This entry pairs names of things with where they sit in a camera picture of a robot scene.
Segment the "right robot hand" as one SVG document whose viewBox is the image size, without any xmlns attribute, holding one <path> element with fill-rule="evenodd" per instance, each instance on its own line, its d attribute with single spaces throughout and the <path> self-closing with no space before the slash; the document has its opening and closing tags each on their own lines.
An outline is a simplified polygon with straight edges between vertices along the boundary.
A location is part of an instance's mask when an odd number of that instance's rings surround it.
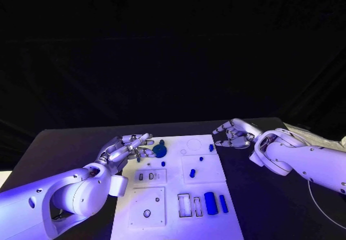
<svg viewBox="0 0 346 240">
<path fill-rule="evenodd" d="M 264 133 L 264 131 L 253 123 L 239 118 L 233 118 L 225 122 L 212 131 L 212 134 L 216 135 L 222 132 L 225 132 L 226 140 L 217 140 L 213 143 L 215 146 L 235 149 L 246 149 L 251 144 L 258 141 Z"/>
</svg>

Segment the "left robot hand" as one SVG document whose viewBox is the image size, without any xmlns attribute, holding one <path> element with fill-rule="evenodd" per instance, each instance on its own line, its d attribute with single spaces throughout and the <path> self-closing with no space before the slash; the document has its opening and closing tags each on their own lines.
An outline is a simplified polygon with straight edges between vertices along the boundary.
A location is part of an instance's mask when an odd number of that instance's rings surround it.
<svg viewBox="0 0 346 240">
<path fill-rule="evenodd" d="M 154 144 L 151 138 L 148 133 L 117 136 L 102 146 L 95 162 L 105 165 L 111 175 L 122 170 L 128 160 L 155 157 L 153 150 L 145 148 Z"/>
</svg>

